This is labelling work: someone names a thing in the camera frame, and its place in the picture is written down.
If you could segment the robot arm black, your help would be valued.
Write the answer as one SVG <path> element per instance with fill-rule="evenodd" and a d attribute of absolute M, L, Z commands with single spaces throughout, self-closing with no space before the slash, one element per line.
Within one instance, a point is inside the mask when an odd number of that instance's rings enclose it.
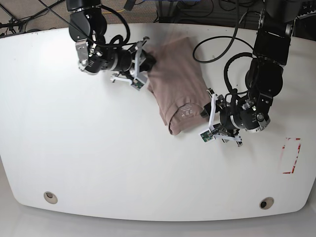
<path fill-rule="evenodd" d="M 143 49 L 149 37 L 130 43 L 127 21 L 99 0 L 68 0 L 66 6 L 70 14 L 69 34 L 76 45 L 79 69 L 92 75 L 111 71 L 112 82 L 123 81 L 140 90 L 148 79 L 145 73 L 156 63 L 154 56 Z M 106 41 L 107 21 L 103 10 L 114 14 L 123 23 L 125 37 L 116 35 Z"/>
<path fill-rule="evenodd" d="M 252 52 L 230 58 L 223 77 L 228 93 L 217 95 L 207 90 L 211 102 L 204 107 L 209 116 L 208 128 L 200 134 L 204 142 L 221 139 L 242 145 L 239 131 L 264 130 L 270 123 L 269 110 L 283 86 L 283 68 L 287 64 L 295 19 L 302 5 L 300 0 L 266 0 L 260 14 L 258 32 Z M 251 58 L 245 76 L 246 91 L 238 92 L 228 77 L 230 65 L 241 57 Z"/>

